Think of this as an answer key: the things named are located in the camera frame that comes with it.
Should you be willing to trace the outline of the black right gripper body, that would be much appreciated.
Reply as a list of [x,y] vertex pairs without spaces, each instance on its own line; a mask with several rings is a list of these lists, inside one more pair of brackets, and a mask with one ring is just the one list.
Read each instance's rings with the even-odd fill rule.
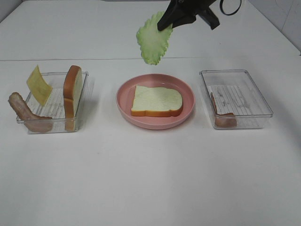
[[179,0],[181,16],[194,15],[199,16],[213,30],[220,25],[218,17],[210,9],[214,0]]

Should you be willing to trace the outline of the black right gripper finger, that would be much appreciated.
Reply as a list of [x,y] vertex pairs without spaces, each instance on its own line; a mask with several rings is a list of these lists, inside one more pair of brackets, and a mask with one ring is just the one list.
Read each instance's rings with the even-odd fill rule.
[[178,0],[170,1],[165,13],[157,23],[157,28],[159,31],[163,31],[169,25],[172,25],[173,28],[179,26],[178,21],[181,18],[181,8],[179,6]]
[[196,16],[194,16],[194,15],[180,16],[180,17],[176,18],[173,21],[173,26],[172,27],[176,28],[178,26],[182,26],[182,25],[185,25],[185,24],[191,24],[195,21],[196,21]]

